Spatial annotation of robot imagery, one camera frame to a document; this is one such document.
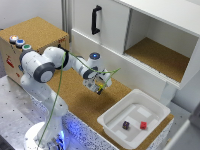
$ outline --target white robotic arm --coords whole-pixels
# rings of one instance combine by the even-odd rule
[[[76,70],[83,77],[83,84],[91,91],[101,94],[102,86],[97,83],[106,83],[106,87],[112,84],[111,79],[109,79],[110,74],[101,73],[106,72],[107,70],[103,67],[98,53],[90,54],[88,61],[85,61],[82,57],[78,57],[82,63],[93,69],[90,70],[77,58],[62,48],[48,47],[42,55],[31,49],[24,50],[20,55],[21,65],[24,69],[24,75],[21,78],[21,85],[32,98],[40,101],[49,112],[52,110],[56,99],[56,93],[46,84],[46,82],[51,80],[55,69],[61,69],[62,59],[65,53],[66,55],[63,63],[63,70],[66,71],[70,68]],[[52,118],[48,124],[45,134],[43,135],[43,132],[47,125],[47,121],[34,138],[37,146],[39,144],[39,140],[43,136],[40,144],[41,150],[61,150],[66,148],[64,139],[59,138],[63,130],[61,117],[65,115],[67,111],[67,104],[61,97],[58,96]]]

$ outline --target brown work surface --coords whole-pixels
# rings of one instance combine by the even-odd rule
[[[52,80],[48,82],[48,85],[56,92],[58,90],[59,79],[60,73],[57,71]],[[89,91],[82,82],[83,79],[81,76],[73,69],[63,72],[59,95],[68,104],[69,110],[72,113],[122,150],[121,146],[104,133],[102,126],[97,122],[97,118],[131,92],[131,89],[112,79],[112,85],[104,90],[101,95],[97,95]],[[169,115],[137,150],[145,150],[172,119],[173,115]]]
[[[143,39],[125,53],[178,82],[181,82],[190,60],[149,38]]]
[[[0,37],[7,42],[9,42],[8,35],[17,35],[20,39],[24,39],[26,44],[31,44],[34,50],[38,50],[41,47],[53,43],[57,39],[68,36],[66,32],[40,17],[35,17],[6,28],[5,30],[1,30]]]

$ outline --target drawer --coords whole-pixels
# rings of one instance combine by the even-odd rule
[[[100,32],[91,31],[92,11],[96,6],[96,27]],[[74,0],[73,29],[89,37],[100,45],[122,54],[126,39],[130,9],[112,0]]]
[[[138,88],[157,100],[161,99],[166,86],[166,81],[163,78],[146,71],[138,66],[138,62],[99,45],[74,29],[72,30],[72,52],[85,59],[88,59],[92,52],[100,53],[107,70],[121,68],[113,78],[131,89]]]

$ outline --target cabinet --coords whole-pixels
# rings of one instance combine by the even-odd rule
[[[122,68],[114,78],[126,86],[140,88],[156,99],[171,91],[171,99],[175,89],[183,88],[200,70],[200,6],[186,0],[105,0],[102,2],[109,8],[105,7],[104,11],[111,7],[118,9],[121,16],[114,18],[123,25],[115,23],[113,32],[107,32],[101,24],[113,26],[113,17],[105,14],[106,22],[105,19],[97,21],[102,33],[92,36],[90,28],[84,28],[86,24],[91,26],[91,19],[83,26],[77,21],[80,10],[76,2],[78,0],[73,6],[73,51],[86,58],[91,51],[101,53],[109,69]],[[90,8],[89,5],[96,5],[94,1],[82,3],[88,6],[86,14],[91,16],[95,6]],[[117,39],[116,32],[123,33],[123,42]],[[112,42],[109,42],[110,37],[114,38]]]

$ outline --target shelf compartment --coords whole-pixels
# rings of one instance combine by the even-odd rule
[[[149,38],[144,38],[125,53],[178,82],[181,82],[190,60]]]

